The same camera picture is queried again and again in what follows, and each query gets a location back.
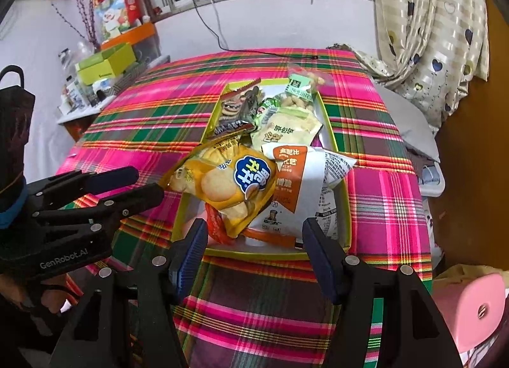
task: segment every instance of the blue logo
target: blue logo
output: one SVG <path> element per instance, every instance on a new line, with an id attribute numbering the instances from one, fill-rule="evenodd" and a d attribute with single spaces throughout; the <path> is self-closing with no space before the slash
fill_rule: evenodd
<path id="1" fill-rule="evenodd" d="M 262 159 L 246 155 L 235 163 L 233 177 L 244 194 L 253 184 L 261 191 L 267 186 L 270 168 Z"/>

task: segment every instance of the yellow-green box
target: yellow-green box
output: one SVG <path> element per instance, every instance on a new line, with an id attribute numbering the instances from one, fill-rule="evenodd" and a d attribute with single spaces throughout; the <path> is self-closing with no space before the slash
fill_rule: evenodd
<path id="1" fill-rule="evenodd" d="M 238 81 L 238 82 L 230 82 L 226 84 L 222 90 L 222 94 L 241 88 L 251 81 Z M 264 79 L 259 84 L 260 88 L 263 90 L 264 86 L 269 85 L 282 85 L 286 86 L 288 83 L 288 78 L 279 78 L 279 79 Z M 327 116 L 327 112 L 325 111 L 325 106 L 320 94 L 317 94 L 315 97 L 315 113 L 323 124 L 322 129 L 322 138 L 326 142 L 322 142 L 325 149 L 339 152 L 338 146 L 336 144 L 334 134 L 332 133 L 332 126 L 330 125 L 329 118 Z M 215 128 L 217 124 L 217 120 L 221 116 L 221 101 L 220 99 L 217 101 L 212 115 L 210 116 L 209 122 L 205 131 L 202 135 L 201 142 L 204 143 L 207 141 L 206 137 L 209 135 L 211 131 Z M 338 218 L 338 235 L 339 242 L 343 246 L 345 252 L 348 252 L 352 244 L 352 218 L 350 215 L 350 203 L 348 200 L 348 191 L 345 184 L 345 181 L 342 180 L 337 187 L 334 189 L 334 200 L 336 202 L 337 209 L 337 218 Z M 172 233 L 171 233 L 171 241 L 176 242 L 177 240 L 181 240 L 184 238 L 182 234 L 182 228 L 188 220 L 191 220 L 196 216 L 196 208 L 198 206 L 199 200 L 191 195 L 184 193 L 182 194 L 182 198 L 180 200 L 179 208 L 177 210 L 177 216 L 175 217 L 175 222 L 173 225 Z M 247 260 L 247 261 L 257 261 L 257 260 L 307 260 L 307 253 L 304 251 L 299 251 L 297 249 L 287 249 L 287 252 L 277 251 L 282 250 L 279 247 L 260 247 L 260 248 L 250 248 L 251 251 L 240 251 L 236 250 L 236 246 L 227 246 L 227 245 L 211 245 L 207 247 L 205 250 L 205 254 L 209 256 L 219 256 L 223 258 L 234 258 L 239 260 Z"/>
<path id="2" fill-rule="evenodd" d="M 101 55 L 99 63 L 78 71 L 78 76 L 85 85 L 91 85 L 103 78 L 115 77 L 122 74 L 126 68 L 136 62 L 132 46 L 128 43 L 114 46 L 106 51 L 97 53 Z"/>

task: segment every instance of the curtain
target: curtain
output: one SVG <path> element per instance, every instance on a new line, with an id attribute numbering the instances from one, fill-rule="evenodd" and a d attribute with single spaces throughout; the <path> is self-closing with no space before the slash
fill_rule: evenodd
<path id="1" fill-rule="evenodd" d="M 468 94 L 473 76 L 488 78 L 485 0 L 375 0 L 381 60 L 356 51 L 365 69 L 412 102 L 438 131 Z"/>

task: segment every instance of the white wall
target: white wall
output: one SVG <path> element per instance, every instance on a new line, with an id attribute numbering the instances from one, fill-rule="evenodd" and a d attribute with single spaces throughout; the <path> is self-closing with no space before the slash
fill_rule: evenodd
<path id="1" fill-rule="evenodd" d="M 82 27 L 75 0 L 55 2 L 77 28 Z M 326 47 L 335 42 L 377 53 L 374 2 L 367 0 L 229 0 L 217 3 L 223 34 L 230 48 Z M 210 6 L 200 8 L 217 29 Z M 54 12 L 50 1 L 22 1 L 12 7 L 15 24 L 0 40 L 0 68 L 21 66 L 25 87 L 36 95 L 25 175 L 34 181 L 55 173 L 73 141 L 56 124 L 64 75 L 58 53 L 80 39 Z M 157 23 L 161 51 L 171 59 L 218 52 L 216 39 L 190 10 Z M 7 76 L 0 88 L 17 82 Z"/>
<path id="2" fill-rule="evenodd" d="M 75 0 L 55 3 L 84 33 Z M 14 19 L 14 25 L 6 27 L 0 40 L 0 69 L 9 64 L 20 66 L 25 73 L 25 88 L 36 96 L 30 141 L 25 148 L 25 177 L 30 182 L 53 175 L 74 143 L 65 128 L 56 123 L 65 83 L 58 53 L 75 48 L 80 37 L 56 15 L 50 1 L 15 2 L 9 15 L 2 26 L 9 19 Z M 7 75 L 0 88 L 15 82 L 17 75 Z"/>
<path id="3" fill-rule="evenodd" d="M 375 2 L 370 0 L 227 0 L 216 3 L 230 49 L 327 47 L 348 43 L 378 56 Z M 199 8 L 217 32 L 212 6 Z M 194 9 L 156 24 L 161 52 L 172 61 L 219 52 L 216 38 Z"/>

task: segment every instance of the yellow snack bag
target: yellow snack bag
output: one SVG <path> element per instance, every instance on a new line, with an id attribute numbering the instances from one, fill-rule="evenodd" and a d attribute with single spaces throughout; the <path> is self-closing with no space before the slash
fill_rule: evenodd
<path id="1" fill-rule="evenodd" d="M 271 198 L 275 173 L 275 162 L 237 135 L 199 145 L 159 185 L 209 203 L 221 212 L 227 235 L 237 237 Z"/>

